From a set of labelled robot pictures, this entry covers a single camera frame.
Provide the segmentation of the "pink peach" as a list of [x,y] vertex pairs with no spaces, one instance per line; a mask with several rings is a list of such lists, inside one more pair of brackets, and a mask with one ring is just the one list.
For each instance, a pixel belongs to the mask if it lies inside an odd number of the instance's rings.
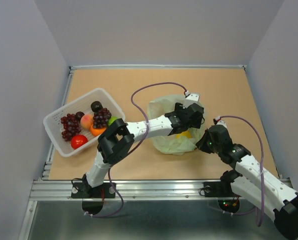
[[89,130],[90,127],[93,125],[93,115],[92,114],[85,114],[80,119],[80,125],[82,128]]

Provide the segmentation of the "orange persimmon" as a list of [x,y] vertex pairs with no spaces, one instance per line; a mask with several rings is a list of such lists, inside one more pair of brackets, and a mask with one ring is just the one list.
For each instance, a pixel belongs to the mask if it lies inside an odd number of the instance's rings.
[[107,128],[101,127],[101,128],[94,128],[93,125],[90,126],[89,131],[94,137],[100,136]]

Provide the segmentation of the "translucent green plastic bag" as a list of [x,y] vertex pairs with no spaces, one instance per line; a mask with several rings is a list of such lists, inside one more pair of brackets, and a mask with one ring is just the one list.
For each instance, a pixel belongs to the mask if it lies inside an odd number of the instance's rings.
[[[171,94],[153,99],[147,104],[147,116],[154,119],[165,113],[172,112],[176,103],[183,104],[184,95]],[[170,136],[156,136],[152,138],[153,146],[163,154],[183,155],[187,152],[192,152],[196,149],[196,143],[204,134],[204,123],[199,129],[190,128],[189,131],[192,138],[176,138],[177,134]]]

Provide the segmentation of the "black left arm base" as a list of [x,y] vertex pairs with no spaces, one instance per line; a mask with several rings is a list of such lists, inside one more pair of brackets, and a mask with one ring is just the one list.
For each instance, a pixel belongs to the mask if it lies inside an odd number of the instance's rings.
[[116,192],[109,182],[91,187],[86,179],[74,178],[71,180],[72,199],[114,199]]

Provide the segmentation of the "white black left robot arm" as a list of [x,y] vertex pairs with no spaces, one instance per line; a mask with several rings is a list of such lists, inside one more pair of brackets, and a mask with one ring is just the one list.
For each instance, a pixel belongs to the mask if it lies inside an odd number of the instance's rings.
[[177,135],[190,128],[199,129],[204,113],[204,107],[197,103],[187,107],[176,103],[174,111],[147,121],[115,120],[98,138],[94,163],[82,177],[84,193],[89,197],[97,196],[109,169],[132,152],[134,143],[141,144],[148,138]]

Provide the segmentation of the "dark purple grape bunch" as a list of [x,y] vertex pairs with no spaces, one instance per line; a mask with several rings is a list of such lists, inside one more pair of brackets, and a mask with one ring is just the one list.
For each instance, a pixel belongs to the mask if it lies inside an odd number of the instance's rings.
[[93,114],[93,125],[94,129],[107,128],[109,120],[112,117],[111,112],[107,108],[100,109]]

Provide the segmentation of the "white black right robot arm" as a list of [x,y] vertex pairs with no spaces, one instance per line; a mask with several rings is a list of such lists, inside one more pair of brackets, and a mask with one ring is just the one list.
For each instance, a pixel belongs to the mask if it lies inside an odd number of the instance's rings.
[[226,125],[206,129],[196,146],[204,153],[217,154],[232,168],[220,177],[219,187],[207,186],[210,193],[243,197],[263,211],[286,239],[298,238],[298,191],[261,166],[243,145],[233,143]]

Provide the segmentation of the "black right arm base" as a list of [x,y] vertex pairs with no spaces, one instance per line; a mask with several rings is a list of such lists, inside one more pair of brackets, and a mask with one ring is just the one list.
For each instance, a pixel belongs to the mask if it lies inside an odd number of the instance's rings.
[[225,171],[219,180],[205,181],[203,187],[199,190],[200,196],[206,198],[226,198],[234,197],[235,194],[232,191],[231,183],[238,177],[243,175],[236,170]]

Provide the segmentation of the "green lime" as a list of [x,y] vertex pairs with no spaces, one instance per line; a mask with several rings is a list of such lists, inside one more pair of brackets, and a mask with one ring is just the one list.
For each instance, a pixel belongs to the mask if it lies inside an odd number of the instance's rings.
[[108,126],[110,126],[115,120],[117,120],[118,118],[115,116],[112,116],[109,120],[108,120]]

